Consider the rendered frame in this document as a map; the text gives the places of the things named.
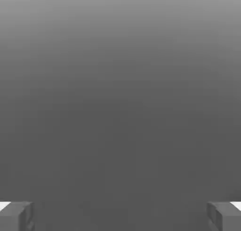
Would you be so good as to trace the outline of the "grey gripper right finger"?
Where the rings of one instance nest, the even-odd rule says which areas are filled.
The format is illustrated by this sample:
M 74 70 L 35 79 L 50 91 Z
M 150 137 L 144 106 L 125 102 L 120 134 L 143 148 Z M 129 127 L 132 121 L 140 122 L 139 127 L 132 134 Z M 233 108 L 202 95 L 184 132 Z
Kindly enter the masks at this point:
M 241 201 L 208 202 L 210 231 L 241 231 Z

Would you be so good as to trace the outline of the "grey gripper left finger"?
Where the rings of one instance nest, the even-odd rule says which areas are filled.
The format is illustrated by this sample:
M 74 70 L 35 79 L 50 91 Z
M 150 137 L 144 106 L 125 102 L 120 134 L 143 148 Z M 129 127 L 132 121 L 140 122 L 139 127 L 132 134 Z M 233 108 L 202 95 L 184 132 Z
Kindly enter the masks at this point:
M 0 201 L 0 231 L 35 231 L 34 203 Z

